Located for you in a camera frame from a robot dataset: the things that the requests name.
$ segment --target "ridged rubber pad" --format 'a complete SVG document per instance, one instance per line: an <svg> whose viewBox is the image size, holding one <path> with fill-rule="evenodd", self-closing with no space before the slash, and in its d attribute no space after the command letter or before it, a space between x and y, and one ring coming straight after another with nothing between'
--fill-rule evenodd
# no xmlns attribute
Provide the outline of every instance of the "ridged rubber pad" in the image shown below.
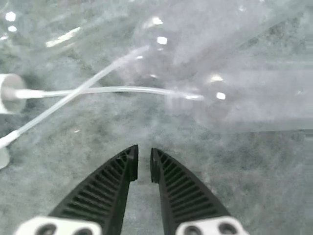
<svg viewBox="0 0 313 235"><path fill-rule="evenodd" d="M109 159L82 181L50 216L98 223L104 235L120 235L129 184L137 179L138 146Z"/></svg>
<svg viewBox="0 0 313 235"><path fill-rule="evenodd" d="M218 198L186 167L153 148L151 180L159 184L165 235L174 235L180 223L227 216Z"/></svg>

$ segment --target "white bottle cap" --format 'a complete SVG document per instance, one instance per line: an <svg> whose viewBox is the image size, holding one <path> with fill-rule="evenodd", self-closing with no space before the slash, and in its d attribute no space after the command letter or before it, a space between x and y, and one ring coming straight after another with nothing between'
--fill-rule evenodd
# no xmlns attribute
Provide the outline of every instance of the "white bottle cap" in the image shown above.
<svg viewBox="0 0 313 235"><path fill-rule="evenodd" d="M25 107L26 100L18 99L15 91L25 89L22 78L16 74L0 74L0 114L16 114Z"/></svg>

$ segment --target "clear plastic bottle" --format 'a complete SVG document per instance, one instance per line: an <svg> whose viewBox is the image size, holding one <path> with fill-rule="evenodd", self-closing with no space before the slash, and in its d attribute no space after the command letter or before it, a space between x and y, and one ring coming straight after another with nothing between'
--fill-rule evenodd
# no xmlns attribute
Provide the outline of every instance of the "clear plastic bottle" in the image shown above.
<svg viewBox="0 0 313 235"><path fill-rule="evenodd" d="M189 79L214 60L304 9L306 0L172 0L149 13L134 33L136 47L149 45L125 80Z"/></svg>
<svg viewBox="0 0 313 235"><path fill-rule="evenodd" d="M216 132L313 129L312 77L312 69L208 74L198 85L205 100L189 112Z"/></svg>

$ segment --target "screw hole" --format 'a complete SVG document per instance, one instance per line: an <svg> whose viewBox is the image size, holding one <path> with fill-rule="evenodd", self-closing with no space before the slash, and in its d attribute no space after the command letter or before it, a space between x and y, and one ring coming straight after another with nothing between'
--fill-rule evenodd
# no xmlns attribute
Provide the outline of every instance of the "screw hole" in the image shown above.
<svg viewBox="0 0 313 235"><path fill-rule="evenodd" d="M219 230L221 234L231 234L231 235L237 234L237 229L233 225L228 223L223 223L219 225Z"/></svg>
<svg viewBox="0 0 313 235"><path fill-rule="evenodd" d="M184 235L202 235L202 232L195 226L188 226L185 228Z"/></svg>
<svg viewBox="0 0 313 235"><path fill-rule="evenodd" d="M54 235L56 230L57 227L54 224L46 224L37 230L36 235Z"/></svg>
<svg viewBox="0 0 313 235"><path fill-rule="evenodd" d="M89 229L81 229L77 231L74 235L92 235L92 231Z"/></svg>

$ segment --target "plastic bottle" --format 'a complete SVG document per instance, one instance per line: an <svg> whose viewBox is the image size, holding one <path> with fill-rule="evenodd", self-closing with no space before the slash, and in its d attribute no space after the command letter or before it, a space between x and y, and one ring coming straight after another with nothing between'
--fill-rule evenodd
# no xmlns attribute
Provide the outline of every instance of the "plastic bottle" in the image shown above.
<svg viewBox="0 0 313 235"><path fill-rule="evenodd" d="M120 75L165 82L190 79L269 27L304 9L306 0L173 0L138 24L136 47L150 50Z"/></svg>

